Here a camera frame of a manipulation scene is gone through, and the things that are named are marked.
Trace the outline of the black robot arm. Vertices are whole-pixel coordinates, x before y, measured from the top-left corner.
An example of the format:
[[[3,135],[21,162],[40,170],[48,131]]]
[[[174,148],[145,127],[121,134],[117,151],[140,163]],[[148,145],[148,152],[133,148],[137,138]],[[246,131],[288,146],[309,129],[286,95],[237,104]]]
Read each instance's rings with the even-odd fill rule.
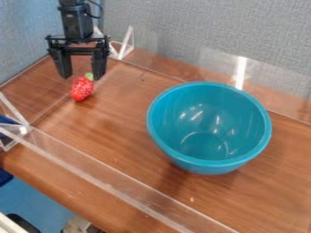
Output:
[[[93,78],[105,74],[106,57],[110,55],[108,35],[97,35],[89,5],[101,6],[92,0],[58,0],[61,13],[61,35],[48,35],[48,54],[53,59],[60,76],[66,79],[73,74],[70,56],[90,56]]]

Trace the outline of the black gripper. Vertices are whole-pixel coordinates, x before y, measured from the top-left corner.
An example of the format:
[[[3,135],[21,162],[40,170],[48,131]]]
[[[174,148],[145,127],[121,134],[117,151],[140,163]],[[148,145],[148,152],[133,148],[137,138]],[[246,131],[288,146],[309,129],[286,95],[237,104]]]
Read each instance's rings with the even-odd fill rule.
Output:
[[[94,35],[93,19],[98,15],[90,13],[89,5],[58,5],[61,14],[61,35],[48,35],[48,53],[53,59],[60,76],[66,79],[72,73],[70,56],[92,56],[93,79],[105,74],[106,56],[109,55],[109,39],[105,35]]]

